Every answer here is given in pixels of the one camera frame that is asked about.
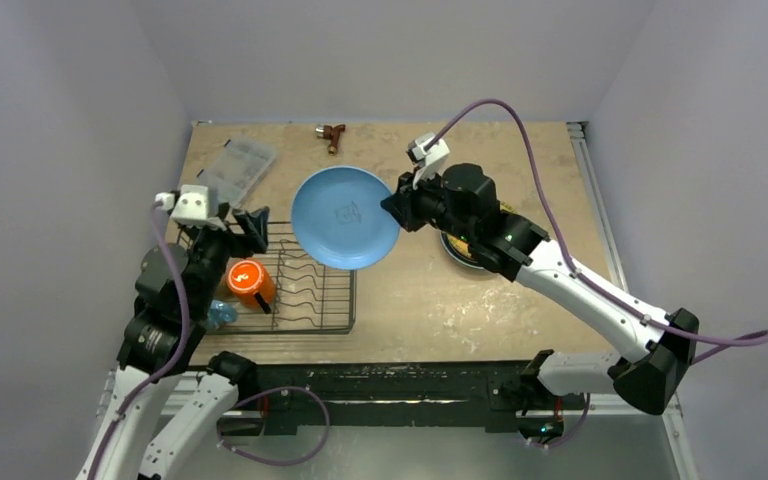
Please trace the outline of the orange mug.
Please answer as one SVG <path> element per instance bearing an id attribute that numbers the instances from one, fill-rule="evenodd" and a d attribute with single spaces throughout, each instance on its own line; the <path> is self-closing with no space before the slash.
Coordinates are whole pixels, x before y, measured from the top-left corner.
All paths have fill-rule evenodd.
<path id="1" fill-rule="evenodd" d="M 226 284 L 244 307 L 265 314 L 272 312 L 277 288 L 272 276 L 259 261 L 245 259 L 231 265 L 226 273 Z"/>

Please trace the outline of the light blue plate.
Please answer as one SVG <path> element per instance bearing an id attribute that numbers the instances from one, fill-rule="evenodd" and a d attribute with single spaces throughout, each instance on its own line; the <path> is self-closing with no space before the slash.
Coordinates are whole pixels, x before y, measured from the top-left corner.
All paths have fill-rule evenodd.
<path id="1" fill-rule="evenodd" d="M 298 187 L 291 227 L 300 247 L 317 262 L 360 270 L 384 259 L 396 246 L 400 227 L 380 205 L 391 189 L 355 166 L 324 168 Z"/>

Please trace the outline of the blue butterfly mug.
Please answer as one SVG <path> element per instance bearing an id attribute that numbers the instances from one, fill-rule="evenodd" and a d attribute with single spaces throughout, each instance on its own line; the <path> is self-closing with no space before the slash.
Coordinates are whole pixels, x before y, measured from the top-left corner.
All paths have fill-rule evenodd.
<path id="1" fill-rule="evenodd" d="M 237 321 L 238 312 L 233 305 L 214 299 L 208 309 L 206 328 L 216 330 Z"/>

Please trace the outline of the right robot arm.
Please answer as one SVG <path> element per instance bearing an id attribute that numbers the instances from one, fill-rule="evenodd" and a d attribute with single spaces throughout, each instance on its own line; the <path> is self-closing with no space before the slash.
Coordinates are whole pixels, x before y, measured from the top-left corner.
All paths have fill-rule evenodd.
<path id="1" fill-rule="evenodd" d="M 495 182 L 478 165 L 456 164 L 430 179 L 404 173 L 381 206 L 408 232 L 429 225 L 462 238 L 483 269 L 552 300 L 613 347 L 600 355 L 540 352 L 521 381 L 529 404 L 615 393 L 644 413 L 666 410 L 696 353 L 694 314 L 685 308 L 669 313 L 577 261 L 567 263 L 545 229 L 502 209 Z"/>

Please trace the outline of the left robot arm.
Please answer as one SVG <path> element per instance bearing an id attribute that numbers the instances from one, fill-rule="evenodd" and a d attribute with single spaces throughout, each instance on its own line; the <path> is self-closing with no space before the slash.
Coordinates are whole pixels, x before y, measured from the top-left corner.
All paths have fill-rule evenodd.
<path id="1" fill-rule="evenodd" d="M 116 356 L 113 391 L 80 479 L 135 479 L 169 396 L 205 334 L 208 311 L 232 259 L 268 248 L 270 210 L 222 205 L 216 228 L 182 226 L 187 247 L 165 238 L 153 205 L 156 247 L 143 258 L 132 319 Z"/>

